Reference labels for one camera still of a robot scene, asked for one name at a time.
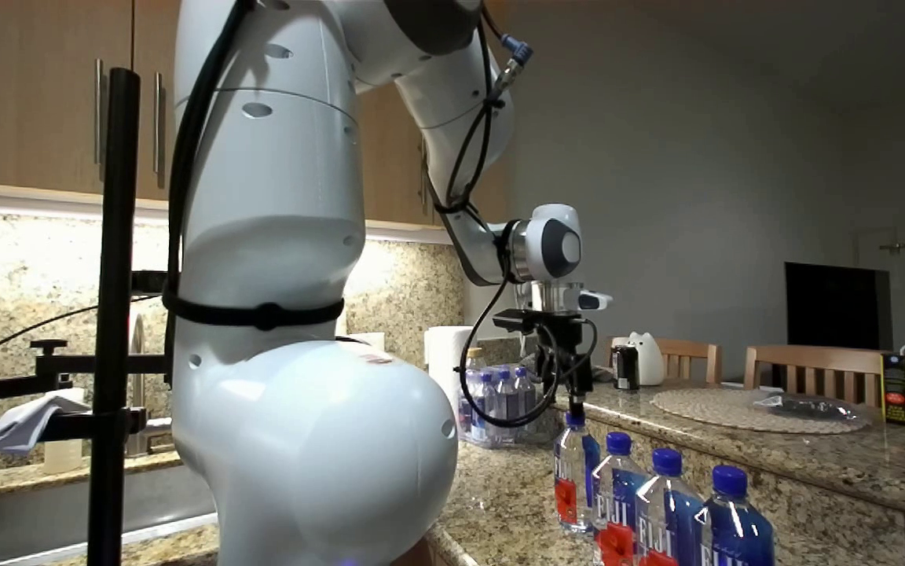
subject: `sink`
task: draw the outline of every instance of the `sink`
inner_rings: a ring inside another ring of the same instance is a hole
[[[126,474],[122,541],[212,525],[212,501],[185,466]],[[84,557],[89,478],[0,492],[0,566]]]

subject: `black strap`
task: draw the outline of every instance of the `black strap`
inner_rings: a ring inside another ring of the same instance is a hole
[[[220,306],[202,306],[187,301],[183,294],[164,294],[164,306],[192,325],[210,325],[210,328],[259,328],[259,331],[277,331],[277,328],[294,328],[294,325],[324,325],[336,322],[344,307],[344,301],[332,301],[310,312],[290,312],[272,301],[253,306],[253,307],[220,307]]]

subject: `wooden cabinet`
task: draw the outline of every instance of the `wooden cabinet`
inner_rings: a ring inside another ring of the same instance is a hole
[[[175,0],[0,0],[0,186],[99,192],[108,70],[142,74],[138,195],[172,156]]]
[[[363,214],[391,224],[440,224],[421,128],[394,85],[358,97]],[[492,163],[471,197],[485,221],[510,214],[510,163]]]
[[[0,186],[99,190],[104,70],[129,37],[129,2],[0,0]]]
[[[136,72],[142,74],[138,195],[170,195],[175,140],[172,53],[178,0],[136,0]]]

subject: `blue bottle cap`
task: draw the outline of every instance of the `blue bottle cap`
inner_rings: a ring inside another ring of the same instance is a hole
[[[606,435],[606,452],[630,456],[630,436],[621,430]]]
[[[748,478],[745,478],[745,467],[738,466],[714,466],[710,483],[719,496],[728,496],[728,501],[745,501],[748,492]]]
[[[655,473],[665,474],[665,478],[679,478],[681,474],[681,452],[668,450],[668,447],[657,447],[650,452]]]
[[[567,424],[570,424],[570,428],[583,428],[583,414],[570,411],[570,414],[567,414]]]

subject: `water bottle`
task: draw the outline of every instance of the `water bottle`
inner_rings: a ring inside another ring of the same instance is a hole
[[[748,474],[714,466],[704,503],[704,560],[714,566],[772,566],[772,525],[748,503]]]
[[[594,525],[594,466],[596,441],[583,430],[580,411],[567,411],[567,430],[554,443],[554,501],[567,533],[589,533]]]
[[[536,383],[531,366],[515,366],[515,414],[529,414],[536,407]]]
[[[492,393],[489,393],[492,397],[492,409],[489,409],[489,414],[502,419],[502,420],[515,419],[518,407],[515,407],[511,368],[510,366],[492,368],[489,377],[492,377]],[[492,436],[497,447],[510,447],[511,443],[511,428],[489,424],[489,436]]]
[[[639,486],[641,566],[702,566],[702,501],[681,483],[681,452],[657,447],[655,474]]]
[[[606,458],[596,474],[596,554],[601,566],[630,566],[639,548],[639,486],[643,474],[630,466],[630,436],[606,435]]]
[[[474,355],[466,368],[466,389],[474,400],[474,407],[489,414],[489,407],[492,407],[489,370]],[[492,447],[488,420],[468,407],[468,400],[459,400],[459,424],[468,443]]]

